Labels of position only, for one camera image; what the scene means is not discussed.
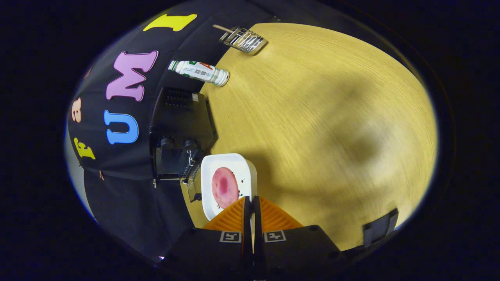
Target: wire basket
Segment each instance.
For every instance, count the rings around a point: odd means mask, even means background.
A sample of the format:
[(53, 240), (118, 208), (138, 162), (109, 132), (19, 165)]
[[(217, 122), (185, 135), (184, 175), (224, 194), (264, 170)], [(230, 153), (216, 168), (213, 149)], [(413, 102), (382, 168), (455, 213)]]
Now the wire basket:
[(249, 55), (257, 55), (257, 53), (268, 43), (262, 36), (243, 27), (233, 27), (232, 30), (232, 33), (224, 33), (219, 39), (219, 42)]

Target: white bottle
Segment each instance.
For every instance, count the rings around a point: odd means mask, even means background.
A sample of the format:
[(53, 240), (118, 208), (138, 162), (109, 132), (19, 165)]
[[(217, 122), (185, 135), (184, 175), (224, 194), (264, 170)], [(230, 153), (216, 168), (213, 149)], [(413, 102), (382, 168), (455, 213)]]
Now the white bottle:
[(168, 66), (168, 70), (189, 78), (212, 83), (219, 87), (224, 86), (230, 76), (229, 71), (193, 60), (172, 60)]

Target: black device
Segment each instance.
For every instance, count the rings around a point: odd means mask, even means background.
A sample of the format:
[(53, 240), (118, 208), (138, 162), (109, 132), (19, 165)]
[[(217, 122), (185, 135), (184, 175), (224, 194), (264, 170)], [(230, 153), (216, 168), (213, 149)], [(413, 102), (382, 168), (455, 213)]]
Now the black device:
[[(155, 181), (180, 181), (188, 186), (214, 142), (213, 128), (204, 95), (163, 87), (149, 125)], [(189, 197), (191, 202), (201, 200), (200, 190), (190, 190)]]

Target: table surface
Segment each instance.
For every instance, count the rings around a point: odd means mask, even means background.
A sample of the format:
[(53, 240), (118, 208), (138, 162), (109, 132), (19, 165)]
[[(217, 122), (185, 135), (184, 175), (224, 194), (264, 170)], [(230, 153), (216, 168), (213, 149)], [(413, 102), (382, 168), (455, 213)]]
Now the table surface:
[[(320, 225), (341, 250), (362, 226), (397, 208), (396, 226), (427, 191), (437, 157), (432, 103), (415, 76), (359, 39), (294, 23), (259, 23), (256, 56), (230, 48), (216, 65), (227, 84), (206, 83), (218, 140), (257, 170), (258, 195), (303, 225)], [(183, 188), (184, 198), (187, 192)], [(201, 201), (186, 201), (196, 227)]]

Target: red sauce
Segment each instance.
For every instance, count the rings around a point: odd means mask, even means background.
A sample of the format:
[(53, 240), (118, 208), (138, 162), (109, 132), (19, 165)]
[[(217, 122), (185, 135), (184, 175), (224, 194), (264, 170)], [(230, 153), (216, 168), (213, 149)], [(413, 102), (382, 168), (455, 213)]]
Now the red sauce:
[(238, 183), (230, 169), (221, 167), (215, 171), (212, 177), (212, 194), (222, 209), (238, 200)]

